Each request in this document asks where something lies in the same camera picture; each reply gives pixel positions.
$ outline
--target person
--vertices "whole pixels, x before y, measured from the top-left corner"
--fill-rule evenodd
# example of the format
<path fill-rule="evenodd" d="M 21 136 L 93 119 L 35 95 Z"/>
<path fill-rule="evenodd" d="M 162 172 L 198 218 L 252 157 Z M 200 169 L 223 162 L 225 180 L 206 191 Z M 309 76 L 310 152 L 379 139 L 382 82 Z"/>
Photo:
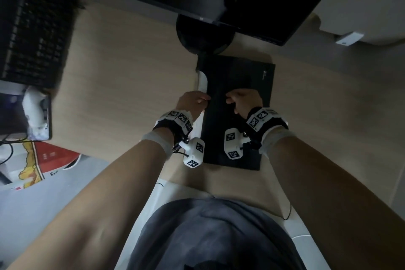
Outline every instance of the person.
<path fill-rule="evenodd" d="M 210 97 L 187 92 L 176 109 L 197 119 Z M 247 118 L 262 107 L 255 90 L 226 102 Z M 174 135 L 156 128 L 166 143 Z M 363 184 L 282 126 L 264 141 L 291 204 L 331 269 L 399 269 L 405 223 Z M 9 267 L 10 270 L 113 269 L 151 194 L 166 153 L 149 139 L 89 183 Z M 293 242 L 269 216 L 224 199 L 172 201 L 145 224 L 128 269 L 304 269 Z"/>

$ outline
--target desk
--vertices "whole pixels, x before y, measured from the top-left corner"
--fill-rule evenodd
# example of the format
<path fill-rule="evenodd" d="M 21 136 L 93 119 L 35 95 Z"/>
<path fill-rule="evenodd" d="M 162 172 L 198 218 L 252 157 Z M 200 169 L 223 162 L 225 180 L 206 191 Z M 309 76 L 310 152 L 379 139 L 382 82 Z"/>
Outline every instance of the desk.
<path fill-rule="evenodd" d="M 265 47 L 259 51 L 253 46 L 235 42 L 225 54 L 271 60 Z M 398 105 L 405 90 L 272 58 L 276 70 L 271 106 L 300 138 L 388 202 L 405 161 L 405 139 L 398 134 L 405 132 L 405 109 Z M 196 62 L 197 56 L 181 46 L 174 26 L 89 5 L 76 21 L 53 102 L 51 143 L 113 161 L 194 88 Z M 214 165 L 189 169 L 182 156 L 174 155 L 160 177 L 265 210 L 288 211 L 266 158 L 260 171 L 247 171 Z"/>

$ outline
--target gray floor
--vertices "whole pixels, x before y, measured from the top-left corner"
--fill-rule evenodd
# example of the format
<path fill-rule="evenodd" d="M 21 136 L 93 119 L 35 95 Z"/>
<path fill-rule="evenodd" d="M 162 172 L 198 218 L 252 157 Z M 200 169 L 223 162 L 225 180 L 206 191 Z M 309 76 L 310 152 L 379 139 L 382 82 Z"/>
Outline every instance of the gray floor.
<path fill-rule="evenodd" d="M 62 171 L 21 191 L 0 191 L 0 261 L 4 268 L 39 235 L 54 216 L 108 165 L 84 157 Z"/>

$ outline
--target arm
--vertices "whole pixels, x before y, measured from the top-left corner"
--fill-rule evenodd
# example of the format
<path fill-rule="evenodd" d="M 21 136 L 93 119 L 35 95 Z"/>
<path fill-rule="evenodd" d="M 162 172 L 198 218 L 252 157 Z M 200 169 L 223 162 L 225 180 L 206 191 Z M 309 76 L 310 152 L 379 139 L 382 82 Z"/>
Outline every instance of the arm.
<path fill-rule="evenodd" d="M 230 94 L 228 102 L 246 118 L 259 95 L 245 93 Z M 273 129 L 265 142 L 285 130 Z M 278 140 L 267 155 L 331 269 L 403 267 L 405 222 L 363 184 L 296 137 Z"/>
<path fill-rule="evenodd" d="M 188 92 L 176 109 L 197 119 L 208 99 Z M 156 132 L 173 144 L 169 129 Z M 113 269 L 165 161 L 158 143 L 139 142 L 94 178 L 9 269 Z"/>

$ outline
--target monitor stand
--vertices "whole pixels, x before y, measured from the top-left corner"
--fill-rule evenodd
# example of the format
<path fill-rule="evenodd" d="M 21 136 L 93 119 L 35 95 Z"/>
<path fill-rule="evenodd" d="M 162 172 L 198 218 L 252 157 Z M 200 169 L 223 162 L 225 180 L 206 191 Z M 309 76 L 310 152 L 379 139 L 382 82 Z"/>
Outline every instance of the monitor stand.
<path fill-rule="evenodd" d="M 196 55 L 220 54 L 233 40 L 233 28 L 210 24 L 179 14 L 176 22 L 177 36 L 181 44 Z"/>

